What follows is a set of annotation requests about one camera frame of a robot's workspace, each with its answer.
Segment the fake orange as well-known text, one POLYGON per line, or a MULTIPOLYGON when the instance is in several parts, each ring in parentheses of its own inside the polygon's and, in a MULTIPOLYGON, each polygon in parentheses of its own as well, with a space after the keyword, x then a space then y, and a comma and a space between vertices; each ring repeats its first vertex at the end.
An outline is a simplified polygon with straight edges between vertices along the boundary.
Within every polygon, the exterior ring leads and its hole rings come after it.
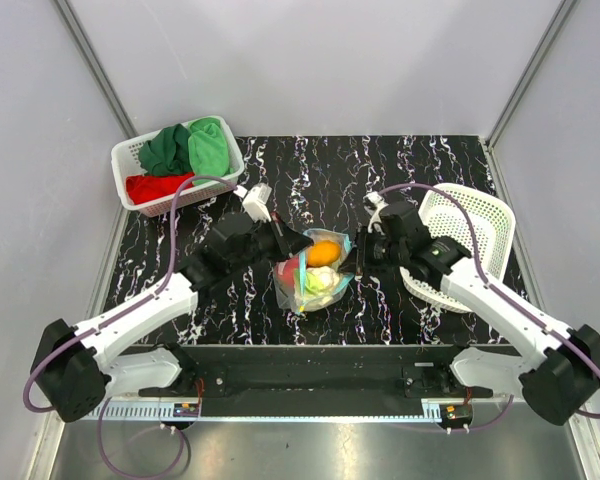
POLYGON ((306 253, 306 265, 310 268, 330 266, 339 260, 341 246, 331 240, 316 242, 306 253))

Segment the fake white cauliflower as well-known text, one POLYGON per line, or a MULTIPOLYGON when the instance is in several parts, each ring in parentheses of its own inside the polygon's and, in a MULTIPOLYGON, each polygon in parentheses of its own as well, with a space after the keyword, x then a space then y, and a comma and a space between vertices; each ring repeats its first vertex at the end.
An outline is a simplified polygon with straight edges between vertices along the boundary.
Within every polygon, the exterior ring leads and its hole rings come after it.
POLYGON ((303 293, 310 301, 330 300, 336 293, 342 276, 329 266, 306 270, 303 293))

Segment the clear zip top bag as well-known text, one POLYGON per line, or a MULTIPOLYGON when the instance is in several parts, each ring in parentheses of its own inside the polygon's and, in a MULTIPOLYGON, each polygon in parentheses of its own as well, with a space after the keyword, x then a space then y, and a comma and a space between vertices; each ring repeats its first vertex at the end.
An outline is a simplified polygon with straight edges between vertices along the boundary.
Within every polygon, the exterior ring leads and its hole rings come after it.
POLYGON ((339 271, 352 249, 347 234, 309 229, 313 245, 273 268, 278 306, 296 314, 322 310, 338 302, 353 279, 339 271))

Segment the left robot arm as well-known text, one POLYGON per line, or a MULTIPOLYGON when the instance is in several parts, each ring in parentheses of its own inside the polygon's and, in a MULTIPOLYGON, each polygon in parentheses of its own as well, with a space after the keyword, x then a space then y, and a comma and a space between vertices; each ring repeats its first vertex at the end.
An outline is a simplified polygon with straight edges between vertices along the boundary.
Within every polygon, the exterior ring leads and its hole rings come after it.
POLYGON ((128 348, 172 319, 195 312, 199 299, 232 275, 263 260, 288 260, 312 244, 278 216, 267 221, 246 213, 222 217, 156 285, 75 326, 62 319, 49 324, 31 367, 35 384, 66 423, 113 396, 195 393, 197 364, 182 348, 165 344, 139 354, 128 348))

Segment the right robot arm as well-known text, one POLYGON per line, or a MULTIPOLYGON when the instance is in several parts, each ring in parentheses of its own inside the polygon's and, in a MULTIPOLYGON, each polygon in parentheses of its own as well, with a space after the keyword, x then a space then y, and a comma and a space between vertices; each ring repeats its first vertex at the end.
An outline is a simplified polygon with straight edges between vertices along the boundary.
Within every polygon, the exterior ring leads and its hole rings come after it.
POLYGON ((600 334, 578 329, 535 308, 498 279, 479 269, 479 259, 449 236, 434 237, 416 208, 388 204, 377 193, 365 199, 366 227, 340 266, 362 276, 400 267, 408 275, 460 302, 494 327, 515 355, 474 347, 459 351, 434 371, 434 384, 446 396, 467 387, 522 397, 542 419, 561 426, 600 389, 600 334))

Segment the fake red apple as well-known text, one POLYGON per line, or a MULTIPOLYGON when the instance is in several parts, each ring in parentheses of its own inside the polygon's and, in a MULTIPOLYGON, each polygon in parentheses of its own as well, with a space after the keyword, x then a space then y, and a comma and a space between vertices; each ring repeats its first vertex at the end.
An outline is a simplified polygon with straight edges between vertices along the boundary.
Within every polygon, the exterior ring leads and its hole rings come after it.
POLYGON ((280 262, 276 265, 274 273, 281 285, 294 288, 295 275, 299 269, 299 258, 293 257, 286 262, 280 262))

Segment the black marble pattern mat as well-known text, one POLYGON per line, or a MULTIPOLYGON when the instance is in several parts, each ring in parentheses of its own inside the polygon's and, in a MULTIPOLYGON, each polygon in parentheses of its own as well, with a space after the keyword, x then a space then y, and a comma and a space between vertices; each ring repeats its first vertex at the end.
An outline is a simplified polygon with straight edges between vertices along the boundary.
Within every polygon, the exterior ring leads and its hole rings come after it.
MULTIPOLYGON (((480 138, 465 135, 250 136, 238 139, 246 185, 271 186, 269 205, 294 229, 353 234, 367 221, 366 193, 404 184, 392 200, 419 203, 425 185, 463 184, 497 191, 480 138)), ((181 208, 175 217, 127 214, 118 229, 105 304, 114 307, 166 272, 169 246, 186 255, 211 224, 239 208, 223 195, 181 208)), ((398 272, 349 284, 337 303, 308 314, 281 309, 267 263, 242 271, 196 313, 171 320, 145 337, 177 342, 245 345, 498 344, 502 336, 474 314, 436 309, 413 297, 398 272)))

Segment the light green cloth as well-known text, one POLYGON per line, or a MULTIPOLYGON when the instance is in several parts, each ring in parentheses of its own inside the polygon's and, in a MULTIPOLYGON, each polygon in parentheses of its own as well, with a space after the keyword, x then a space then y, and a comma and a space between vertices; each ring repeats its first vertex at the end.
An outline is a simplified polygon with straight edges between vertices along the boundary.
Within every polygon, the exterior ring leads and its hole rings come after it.
POLYGON ((190 122, 188 153, 195 177, 224 177, 229 171, 229 150, 221 122, 204 117, 190 122))

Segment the white oval basket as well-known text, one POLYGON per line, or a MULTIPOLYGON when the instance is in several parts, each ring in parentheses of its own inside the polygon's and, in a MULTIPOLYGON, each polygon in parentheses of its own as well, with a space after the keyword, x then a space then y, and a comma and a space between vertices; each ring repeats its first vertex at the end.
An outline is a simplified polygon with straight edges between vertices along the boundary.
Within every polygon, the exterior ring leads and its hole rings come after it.
POLYGON ((436 188, 457 202, 432 191, 425 194, 419 215, 430 234, 449 236, 469 250, 477 243, 483 270, 503 279, 516 227, 511 208, 498 198, 467 186, 441 183, 436 188))

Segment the dark green cloth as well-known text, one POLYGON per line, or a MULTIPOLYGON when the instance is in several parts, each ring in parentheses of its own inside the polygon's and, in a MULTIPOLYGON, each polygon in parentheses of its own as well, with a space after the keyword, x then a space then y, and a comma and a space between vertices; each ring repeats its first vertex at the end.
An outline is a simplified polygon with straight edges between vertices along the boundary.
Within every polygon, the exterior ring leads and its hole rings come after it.
POLYGON ((182 124, 162 129, 139 150, 141 167, 152 176, 183 175, 192 172, 188 153, 189 131, 182 124))

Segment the red cloth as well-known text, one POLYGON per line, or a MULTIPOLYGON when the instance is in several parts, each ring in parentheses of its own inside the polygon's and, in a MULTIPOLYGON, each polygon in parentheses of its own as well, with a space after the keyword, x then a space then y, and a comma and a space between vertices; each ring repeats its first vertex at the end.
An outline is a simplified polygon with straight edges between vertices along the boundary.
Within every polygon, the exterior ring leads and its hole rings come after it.
POLYGON ((132 204, 141 205, 174 194, 193 176, 191 172, 172 176, 134 175, 126 178, 125 189, 132 204))

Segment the white rectangular basket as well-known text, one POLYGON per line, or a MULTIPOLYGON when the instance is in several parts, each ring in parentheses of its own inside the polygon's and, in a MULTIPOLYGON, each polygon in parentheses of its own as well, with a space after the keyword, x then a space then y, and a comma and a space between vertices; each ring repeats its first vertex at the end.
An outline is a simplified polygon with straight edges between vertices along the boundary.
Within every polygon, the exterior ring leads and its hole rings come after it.
POLYGON ((229 190, 244 171, 244 160, 228 124, 207 116, 174 124, 121 142, 111 151, 111 167, 123 207, 154 217, 169 211, 174 193, 190 180, 180 206, 210 199, 229 190))

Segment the left aluminium frame post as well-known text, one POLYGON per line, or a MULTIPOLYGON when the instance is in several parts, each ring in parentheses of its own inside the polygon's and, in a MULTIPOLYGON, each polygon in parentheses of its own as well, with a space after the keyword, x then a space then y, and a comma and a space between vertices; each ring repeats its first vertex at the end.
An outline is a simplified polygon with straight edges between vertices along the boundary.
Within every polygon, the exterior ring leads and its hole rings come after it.
POLYGON ((83 59, 87 70, 95 81, 105 103, 109 107, 123 134, 126 138, 137 136, 137 130, 116 92, 109 75, 106 73, 72 3, 67 0, 51 0, 50 3, 56 10, 61 23, 71 37, 73 44, 83 59))

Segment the aluminium frame post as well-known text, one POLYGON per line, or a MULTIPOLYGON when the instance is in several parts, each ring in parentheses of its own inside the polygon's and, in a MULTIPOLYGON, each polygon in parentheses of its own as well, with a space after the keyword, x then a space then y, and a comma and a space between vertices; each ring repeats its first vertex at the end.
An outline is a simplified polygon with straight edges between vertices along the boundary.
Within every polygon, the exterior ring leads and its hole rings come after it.
POLYGON ((126 138, 137 136, 137 130, 116 92, 109 75, 106 73, 72 3, 67 0, 51 0, 50 3, 56 10, 61 23, 71 37, 73 44, 83 59, 87 70, 95 81, 105 103, 109 107, 123 134, 126 138))
POLYGON ((484 139, 484 144, 487 148, 494 148, 502 137, 525 94, 578 5, 578 0, 562 0, 559 2, 558 7, 509 96, 504 109, 498 116, 491 132, 484 139))

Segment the right aluminium frame post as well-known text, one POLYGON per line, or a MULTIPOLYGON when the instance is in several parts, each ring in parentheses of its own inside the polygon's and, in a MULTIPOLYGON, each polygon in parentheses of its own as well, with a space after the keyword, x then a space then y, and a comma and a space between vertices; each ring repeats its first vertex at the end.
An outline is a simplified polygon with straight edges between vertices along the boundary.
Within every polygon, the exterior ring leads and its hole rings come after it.
POLYGON ((578 0, 562 0, 559 2, 558 7, 509 96, 504 109, 498 116, 491 132, 484 139, 484 144, 487 148, 494 148, 502 137, 525 94, 578 5, 578 0))

